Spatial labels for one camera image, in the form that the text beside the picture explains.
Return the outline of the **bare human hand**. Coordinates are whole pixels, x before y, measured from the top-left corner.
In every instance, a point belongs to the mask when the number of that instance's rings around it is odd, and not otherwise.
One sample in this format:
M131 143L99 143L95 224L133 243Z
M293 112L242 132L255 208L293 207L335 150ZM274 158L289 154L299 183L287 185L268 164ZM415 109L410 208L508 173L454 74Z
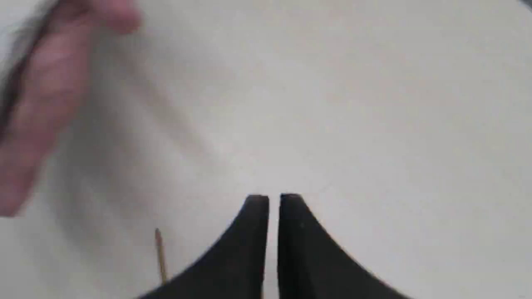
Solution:
M1 216L15 216L80 106L88 85L93 32L139 28L134 0L49 0L12 51L1 82Z

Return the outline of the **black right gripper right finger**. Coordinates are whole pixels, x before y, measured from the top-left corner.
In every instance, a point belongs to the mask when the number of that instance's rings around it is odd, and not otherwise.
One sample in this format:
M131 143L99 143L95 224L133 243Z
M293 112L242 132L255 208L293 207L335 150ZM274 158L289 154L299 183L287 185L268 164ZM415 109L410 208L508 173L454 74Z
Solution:
M357 264L325 231L299 194L282 194L278 221L281 299L402 299Z

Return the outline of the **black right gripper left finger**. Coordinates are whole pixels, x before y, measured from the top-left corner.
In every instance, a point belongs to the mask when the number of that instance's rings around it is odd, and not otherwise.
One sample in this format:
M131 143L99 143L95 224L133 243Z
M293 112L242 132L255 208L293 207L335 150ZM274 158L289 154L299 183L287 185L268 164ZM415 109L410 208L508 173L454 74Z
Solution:
M145 299L260 299L269 200L249 195L234 221L195 263Z

